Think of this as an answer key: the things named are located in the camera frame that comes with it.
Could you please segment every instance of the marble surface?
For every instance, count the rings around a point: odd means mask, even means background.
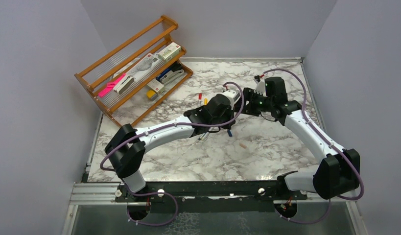
[[[170,95],[137,127],[156,125],[181,115],[198,104],[198,93],[210,100],[223,91],[222,84],[234,81],[241,87],[255,87],[253,76],[273,68],[288,69],[303,81],[303,71],[297,62],[185,62],[194,72],[181,87]],[[272,76],[285,80],[288,99],[303,102],[303,90],[290,74],[276,71]],[[124,104],[116,114],[121,124],[132,122],[152,102],[144,91]],[[307,111],[317,121],[314,106],[308,94]],[[89,182],[119,182],[114,172],[99,169],[105,156],[104,148],[118,127],[105,116],[98,133]],[[310,151],[290,130],[278,122],[262,117],[240,115],[232,126],[233,137],[226,131],[210,134],[204,141],[197,138],[177,140],[146,153],[140,171],[147,181],[213,181],[213,180],[268,180],[293,170],[317,168]]]

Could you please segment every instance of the white box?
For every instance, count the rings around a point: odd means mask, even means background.
[[[161,84],[161,82],[157,81],[156,79],[151,80],[151,82],[149,82],[147,86],[157,94],[161,94],[164,91],[163,84]]]
[[[170,43],[164,49],[159,52],[160,58],[162,58],[165,62],[170,61],[174,56],[176,56],[180,51],[182,51],[182,47],[177,45],[176,43]]]
[[[130,71],[126,74],[131,75],[135,78],[136,81],[139,81],[143,77],[146,77],[147,74],[158,69],[162,60],[158,56],[158,54],[148,53],[143,59],[141,59],[135,66],[133,66]]]

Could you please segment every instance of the wooden shelf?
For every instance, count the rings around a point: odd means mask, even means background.
[[[129,45],[131,45],[135,40],[140,38],[142,35],[147,32],[153,30],[158,25],[162,25],[162,32],[158,34],[154,39],[149,41],[139,50],[131,53],[127,50],[129,49]],[[108,82],[113,82],[117,80],[123,73],[132,69],[144,56],[148,53],[154,54],[160,51],[162,48],[166,47],[170,43],[173,42],[173,39],[170,36],[170,33],[178,28],[178,24],[171,18],[162,15],[158,20],[150,24],[148,27],[140,31],[138,34],[134,35],[121,45],[119,45],[114,50],[110,51],[108,54],[103,56],[101,59],[87,67],[80,73],[75,74],[76,79],[82,85],[82,87],[86,90],[86,92],[92,97],[97,106],[101,109],[101,111],[108,116],[116,125],[121,127],[126,123],[119,123],[114,117],[113,113],[121,107],[127,100],[131,99],[138,91],[144,88],[151,80],[160,75],[161,72],[170,67],[174,62],[178,61],[180,64],[180,57],[186,54],[186,49],[182,47],[182,51],[178,53],[174,58],[170,61],[162,65],[159,69],[157,69],[153,74],[151,74],[148,78],[145,78],[141,83],[137,85],[137,87],[127,90],[125,93],[118,96],[116,99],[112,99],[109,102],[104,98],[98,97],[98,94],[105,89],[106,84]],[[119,70],[126,67],[129,63],[134,61],[138,56],[141,56],[140,59],[135,61],[133,64],[128,66],[125,70],[121,71],[117,75],[114,76]],[[154,103],[151,107],[147,109],[141,116],[139,116],[132,125],[136,125],[141,119],[143,119],[147,114],[153,111],[164,99],[166,99],[173,91],[175,91],[183,82],[185,82],[191,75],[193,75],[193,71],[183,65],[183,70],[186,73],[186,76],[183,77],[181,81],[179,81],[175,86],[173,86],[167,93],[161,95],[159,100]]]

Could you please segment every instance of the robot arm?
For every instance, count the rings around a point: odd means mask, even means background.
[[[279,190],[305,190],[330,199],[356,189],[359,183],[350,167],[339,153],[322,141],[309,123],[306,123],[306,118],[301,112],[301,105],[295,100],[288,101],[284,80],[280,77],[267,78],[264,82],[258,81],[259,77],[255,79],[257,81],[255,90],[250,88],[243,90],[244,108],[241,112],[253,116],[258,116],[261,112],[271,112],[281,125],[299,137],[320,164],[316,172],[295,171],[279,176],[277,178],[280,184]],[[211,125],[231,120],[234,112],[240,111],[239,98],[239,91],[227,90],[213,97],[207,105],[188,110],[182,116],[169,122],[138,129],[133,129],[130,124],[122,126],[105,148],[106,153],[111,152],[130,137],[144,133],[145,135],[135,139],[131,147],[125,145],[111,156],[110,161],[118,177],[127,183],[132,192],[140,191],[145,187],[145,180],[139,167],[146,152],[167,142],[190,138],[209,131],[208,126],[190,126],[190,123]],[[176,125],[181,122],[188,125]],[[173,123],[175,123],[174,126],[148,134],[150,129]],[[234,123],[235,121],[222,128],[230,129]],[[332,141],[319,127],[316,128],[326,139]],[[346,150],[338,144],[334,146],[342,149],[345,156],[359,171],[359,154],[354,149]]]

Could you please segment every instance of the small box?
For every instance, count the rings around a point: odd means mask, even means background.
[[[155,93],[153,90],[149,90],[149,91],[147,91],[147,97],[149,100],[153,101],[153,100],[157,99],[157,97],[159,97],[159,95],[157,93]]]
[[[151,80],[151,82],[149,82],[147,86],[157,94],[161,94],[164,91],[163,84],[161,84],[161,82],[157,81],[156,79]]]
[[[168,46],[166,46],[159,52],[159,57],[162,58],[167,63],[180,51],[182,51],[181,46],[177,45],[176,43],[170,43]]]

